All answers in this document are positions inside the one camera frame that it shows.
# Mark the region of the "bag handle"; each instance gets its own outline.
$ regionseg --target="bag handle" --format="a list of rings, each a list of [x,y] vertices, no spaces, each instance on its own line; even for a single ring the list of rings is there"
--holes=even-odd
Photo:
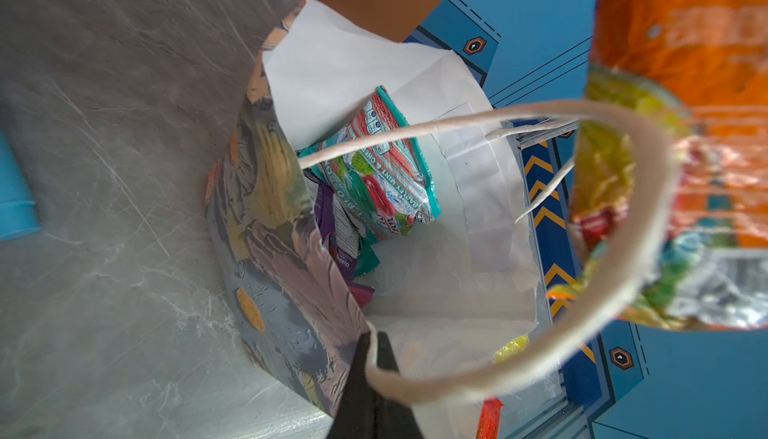
[[[638,294],[664,241],[680,175],[672,142],[657,124],[633,110],[587,100],[555,100],[389,130],[337,144],[300,159],[302,168],[306,168],[382,142],[541,116],[569,116],[570,120],[573,116],[589,118],[620,129],[632,141],[636,161],[635,185],[628,214],[623,225],[610,237],[608,249],[590,280],[590,286],[568,310],[566,319],[556,322],[519,354],[502,363],[454,376],[419,381],[383,371],[376,365],[376,329],[369,323],[371,345],[366,378],[380,395],[405,406],[437,400],[483,401],[487,397],[532,384],[557,368],[581,344],[600,332]],[[503,132],[515,134],[544,130],[567,122],[567,119],[556,120]]]

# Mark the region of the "gift bag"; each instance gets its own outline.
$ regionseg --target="gift bag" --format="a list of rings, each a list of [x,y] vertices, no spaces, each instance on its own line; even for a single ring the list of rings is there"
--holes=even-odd
[[[383,86],[411,124],[315,154]],[[562,117],[504,129],[501,121]],[[509,134],[593,118],[629,134],[637,184],[626,226],[567,324],[519,355],[494,352],[535,327],[541,272]],[[418,137],[442,214],[375,244],[376,292],[361,311],[321,241],[302,170],[345,154]],[[493,110],[454,52],[397,44],[307,0],[260,50],[226,156],[209,176],[206,217],[236,323],[254,360],[297,394],[334,414],[358,338],[375,328],[392,342],[400,375],[376,366],[379,394],[415,405],[426,437],[474,437],[486,397],[556,369],[637,292],[658,251],[677,180],[670,141],[622,108],[554,101]]]

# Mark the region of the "plastic wrapper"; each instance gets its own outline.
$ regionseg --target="plastic wrapper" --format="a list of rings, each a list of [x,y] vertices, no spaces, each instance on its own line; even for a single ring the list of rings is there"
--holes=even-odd
[[[675,138],[684,174],[667,242],[623,318],[676,330],[768,325],[768,0],[598,0],[585,98]],[[571,227],[600,261],[633,188],[627,137],[583,121]]]
[[[304,173],[304,184],[315,203],[315,222],[322,237],[322,247],[339,266],[341,277],[362,308],[371,301],[374,289],[353,281],[379,265],[379,258],[361,241],[362,224],[352,222],[341,199],[328,185],[309,171]]]
[[[408,126],[384,88],[346,126],[329,139],[300,151],[320,149]],[[407,235],[416,223],[431,223],[440,214],[435,186],[417,139],[378,144],[312,167],[342,199],[352,218],[364,225],[369,244]]]

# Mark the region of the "orange packaging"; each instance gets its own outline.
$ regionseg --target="orange packaging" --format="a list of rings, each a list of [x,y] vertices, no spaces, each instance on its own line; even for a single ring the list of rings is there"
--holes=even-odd
[[[667,329],[766,327],[768,0],[598,0],[584,96],[663,124],[684,169],[658,270],[624,318]],[[634,161],[627,137],[591,122],[582,122],[575,159],[571,226],[592,251],[588,280],[624,217]],[[720,306],[706,303],[725,289]]]

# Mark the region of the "snack package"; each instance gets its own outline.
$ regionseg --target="snack package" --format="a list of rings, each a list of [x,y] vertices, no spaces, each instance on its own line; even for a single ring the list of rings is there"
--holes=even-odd
[[[379,87],[349,124],[299,155],[407,125],[384,87]],[[407,235],[415,223],[431,223],[440,214],[416,139],[379,144],[311,169],[338,194],[350,217],[363,224],[367,244]]]
[[[341,276],[350,288],[352,296],[362,308],[373,297],[374,289],[357,284],[354,279],[379,265],[379,258],[360,240],[358,228],[347,215],[339,196],[311,172],[304,173],[304,184],[315,203],[315,222],[322,237],[322,246],[339,266]]]
[[[655,273],[623,319],[676,330],[768,325],[768,0],[598,0],[584,96],[674,137],[683,176]],[[571,227],[583,290],[634,184],[628,137],[583,121]]]

